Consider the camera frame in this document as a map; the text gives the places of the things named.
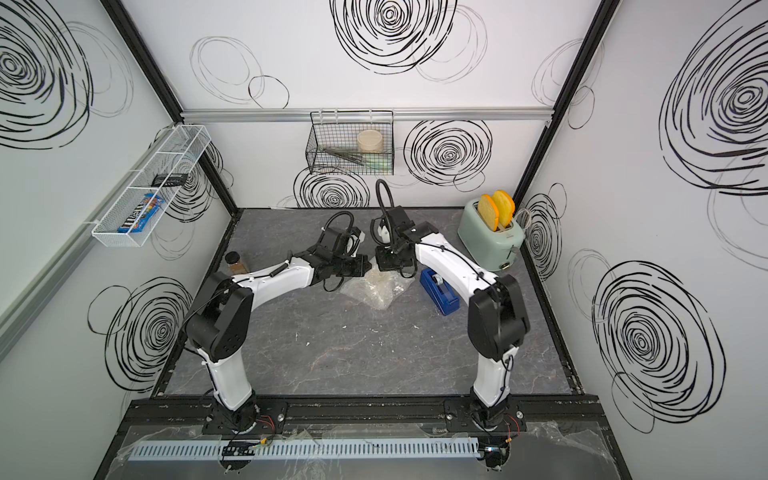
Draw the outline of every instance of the plastic bag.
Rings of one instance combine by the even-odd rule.
[[[396,296],[406,291],[415,277],[403,278],[398,271],[379,271],[376,259],[371,259],[371,265],[365,276],[347,280],[339,291],[373,309],[386,310]]]

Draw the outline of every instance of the bread slice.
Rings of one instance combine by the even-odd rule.
[[[515,214],[515,202],[512,200],[512,197],[503,190],[496,190],[491,199],[493,199],[493,203],[498,208],[499,226],[508,226],[509,222],[512,221],[512,215]]]
[[[486,194],[480,196],[478,213],[480,214],[482,221],[484,221],[485,224],[488,225],[488,228],[491,229],[491,232],[495,232],[496,227],[498,227],[498,208],[496,207],[496,204],[493,203],[493,199]]]

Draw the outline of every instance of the wire basket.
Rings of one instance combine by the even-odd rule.
[[[392,175],[395,170],[394,113],[390,110],[314,111],[306,164],[311,173],[325,167],[358,175]],[[364,130],[382,135],[381,151],[361,151],[357,136]]]
[[[189,175],[209,143],[210,135],[203,125],[174,127],[147,163],[137,171],[120,197],[109,207],[91,231],[91,235],[106,247],[144,245],[165,210],[174,201],[176,193],[184,187],[183,184],[168,186],[169,179],[176,175]],[[118,231],[124,227],[132,214],[136,213],[134,216],[137,218],[147,215],[152,204],[157,204],[157,209],[142,227],[133,223],[130,227],[125,227],[127,231]]]

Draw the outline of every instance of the mint green toaster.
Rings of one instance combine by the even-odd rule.
[[[515,261],[525,231],[513,219],[508,227],[491,232],[478,213],[479,201],[475,198],[464,207],[458,237],[479,266],[493,272],[503,270]]]

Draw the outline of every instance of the black wire basket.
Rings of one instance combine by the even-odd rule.
[[[358,175],[392,175],[395,170],[394,113],[390,110],[314,111],[306,164],[310,172],[335,167]],[[364,130],[382,135],[382,147],[362,151],[357,137]]]

